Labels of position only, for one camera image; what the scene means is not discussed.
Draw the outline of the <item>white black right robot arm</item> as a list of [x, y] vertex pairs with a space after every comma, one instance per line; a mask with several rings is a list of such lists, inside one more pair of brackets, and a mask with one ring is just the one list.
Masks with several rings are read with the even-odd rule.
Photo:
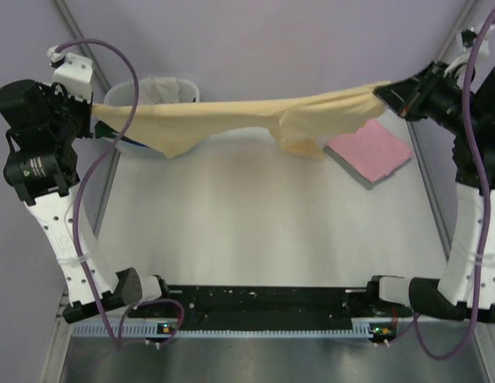
[[374, 95], [407, 121], [430, 118], [454, 134], [457, 221], [446, 269], [440, 279], [374, 276], [365, 307], [381, 316], [394, 303], [417, 314], [457, 320], [471, 315], [479, 293], [477, 321], [495, 324], [495, 66], [470, 98], [471, 121], [489, 184], [489, 228], [483, 255], [477, 254], [484, 219], [481, 181], [462, 118], [462, 90], [447, 65], [433, 62], [403, 81], [380, 85]]

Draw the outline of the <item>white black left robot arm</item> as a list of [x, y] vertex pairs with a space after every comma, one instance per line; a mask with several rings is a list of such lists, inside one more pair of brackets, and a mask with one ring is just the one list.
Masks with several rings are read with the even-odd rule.
[[141, 278], [130, 267], [114, 271], [97, 246], [86, 213], [73, 213], [80, 179], [73, 141], [90, 135], [91, 104], [60, 83], [20, 80], [0, 88], [0, 113], [10, 148], [3, 175], [38, 221], [66, 279], [68, 323], [145, 301], [156, 316], [173, 305], [163, 279]]

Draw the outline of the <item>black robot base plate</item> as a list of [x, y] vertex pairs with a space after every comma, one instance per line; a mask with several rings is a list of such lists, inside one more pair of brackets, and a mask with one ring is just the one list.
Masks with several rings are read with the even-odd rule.
[[354, 318], [409, 318], [411, 309], [375, 301], [364, 288], [172, 285], [182, 330], [345, 330]]

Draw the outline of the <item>cream yellow t shirt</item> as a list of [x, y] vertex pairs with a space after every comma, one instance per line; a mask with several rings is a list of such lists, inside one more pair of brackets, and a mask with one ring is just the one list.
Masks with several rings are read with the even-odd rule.
[[135, 111], [95, 104], [93, 115], [169, 159], [215, 134], [265, 128], [281, 151], [322, 160], [319, 140], [356, 132], [386, 111], [374, 95], [376, 88], [373, 83], [300, 98], [140, 105]]

